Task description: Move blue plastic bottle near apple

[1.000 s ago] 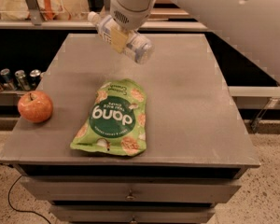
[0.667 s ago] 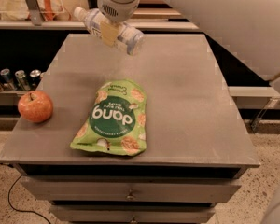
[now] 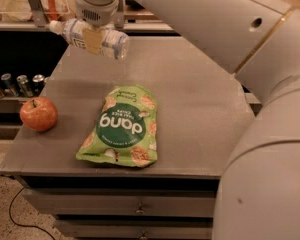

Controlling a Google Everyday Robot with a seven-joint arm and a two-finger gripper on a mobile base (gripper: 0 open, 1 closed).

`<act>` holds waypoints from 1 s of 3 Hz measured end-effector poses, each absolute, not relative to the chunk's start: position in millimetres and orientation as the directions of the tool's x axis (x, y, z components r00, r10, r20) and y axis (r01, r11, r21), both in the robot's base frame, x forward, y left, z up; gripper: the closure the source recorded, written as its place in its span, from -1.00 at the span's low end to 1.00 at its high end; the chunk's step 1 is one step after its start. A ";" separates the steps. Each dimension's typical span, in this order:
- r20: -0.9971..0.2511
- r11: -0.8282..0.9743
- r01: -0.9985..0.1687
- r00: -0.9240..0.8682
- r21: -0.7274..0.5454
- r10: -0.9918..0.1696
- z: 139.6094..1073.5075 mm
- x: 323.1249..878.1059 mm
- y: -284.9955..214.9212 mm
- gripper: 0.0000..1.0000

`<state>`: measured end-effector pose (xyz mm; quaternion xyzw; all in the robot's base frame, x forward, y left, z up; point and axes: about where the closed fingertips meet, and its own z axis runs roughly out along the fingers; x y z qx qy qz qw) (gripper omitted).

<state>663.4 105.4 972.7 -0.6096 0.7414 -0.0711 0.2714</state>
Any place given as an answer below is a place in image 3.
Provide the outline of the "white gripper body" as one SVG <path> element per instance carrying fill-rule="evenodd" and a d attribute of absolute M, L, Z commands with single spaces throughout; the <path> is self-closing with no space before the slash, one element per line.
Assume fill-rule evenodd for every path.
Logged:
<path fill-rule="evenodd" d="M 94 26 L 111 22 L 118 8 L 119 0 L 75 0 L 78 18 Z"/>

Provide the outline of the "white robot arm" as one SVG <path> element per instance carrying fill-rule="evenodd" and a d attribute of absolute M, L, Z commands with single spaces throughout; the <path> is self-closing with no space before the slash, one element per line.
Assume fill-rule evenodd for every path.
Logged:
<path fill-rule="evenodd" d="M 117 0 L 75 0 L 109 23 Z M 213 240 L 300 240 L 300 10 L 280 0 L 135 0 L 263 108 L 221 176 Z"/>

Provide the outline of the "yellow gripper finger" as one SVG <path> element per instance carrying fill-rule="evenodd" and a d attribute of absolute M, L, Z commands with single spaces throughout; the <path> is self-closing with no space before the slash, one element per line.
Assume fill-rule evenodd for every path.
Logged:
<path fill-rule="evenodd" d="M 89 53 L 98 55 L 102 45 L 103 30 L 98 29 L 84 29 L 83 40 L 85 42 L 86 50 Z"/>

